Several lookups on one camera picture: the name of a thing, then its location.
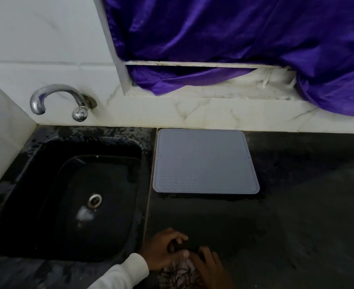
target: person's hand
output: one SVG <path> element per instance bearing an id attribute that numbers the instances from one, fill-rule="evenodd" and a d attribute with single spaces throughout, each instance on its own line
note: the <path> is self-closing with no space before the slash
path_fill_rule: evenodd
<path id="1" fill-rule="evenodd" d="M 190 259 L 199 271 L 206 289 L 234 289 L 231 275 L 223 268 L 216 252 L 208 247 L 200 247 L 199 252 L 204 255 L 203 262 L 199 255 L 190 252 Z"/>
<path id="2" fill-rule="evenodd" d="M 188 237 L 172 228 L 167 228 L 145 243 L 140 255 L 145 259 L 149 271 L 161 270 L 170 266 L 172 262 L 184 261 L 189 258 L 189 251 L 187 250 L 174 252 L 173 245 L 170 243 L 174 239 L 181 244 L 188 240 Z"/>

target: faucet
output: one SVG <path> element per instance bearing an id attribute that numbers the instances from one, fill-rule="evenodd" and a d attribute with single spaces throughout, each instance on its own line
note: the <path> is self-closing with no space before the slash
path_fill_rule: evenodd
<path id="1" fill-rule="evenodd" d="M 46 112 L 45 108 L 45 98 L 54 92 L 64 91 L 70 93 L 77 104 L 79 105 L 73 110 L 71 116 L 77 122 L 83 122 L 88 116 L 88 109 L 93 109 L 97 106 L 97 101 L 91 96 L 86 94 L 81 94 L 74 87 L 66 84 L 50 84 L 43 86 L 36 90 L 30 98 L 31 111 L 35 114 L 41 115 Z"/>

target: cloth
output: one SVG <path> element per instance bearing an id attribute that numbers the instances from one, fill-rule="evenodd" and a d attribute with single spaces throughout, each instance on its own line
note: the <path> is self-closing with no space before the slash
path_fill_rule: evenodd
<path id="1" fill-rule="evenodd" d="M 291 66 L 325 110 L 354 116 L 354 0 L 104 0 L 123 60 Z M 250 69 L 131 66 L 155 95 Z"/>
<path id="2" fill-rule="evenodd" d="M 132 289 L 149 276 L 146 261 L 137 253 L 132 253 L 120 265 L 111 267 L 88 289 Z"/>
<path id="3" fill-rule="evenodd" d="M 203 288 L 200 273 L 190 259 L 185 262 L 173 262 L 162 270 L 158 280 L 160 289 Z"/>

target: sink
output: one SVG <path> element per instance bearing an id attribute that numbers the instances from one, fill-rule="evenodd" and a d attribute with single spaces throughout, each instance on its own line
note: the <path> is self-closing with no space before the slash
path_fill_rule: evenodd
<path id="1" fill-rule="evenodd" d="M 42 144 L 0 210 L 0 254 L 102 262 L 122 252 L 136 221 L 141 159 L 128 141 Z"/>

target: dish towel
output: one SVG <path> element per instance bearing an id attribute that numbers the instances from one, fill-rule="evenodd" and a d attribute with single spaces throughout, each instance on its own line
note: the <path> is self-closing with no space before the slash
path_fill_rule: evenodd
<path id="1" fill-rule="evenodd" d="M 158 280 L 160 289 L 204 289 L 200 273 L 189 259 L 165 267 Z"/>

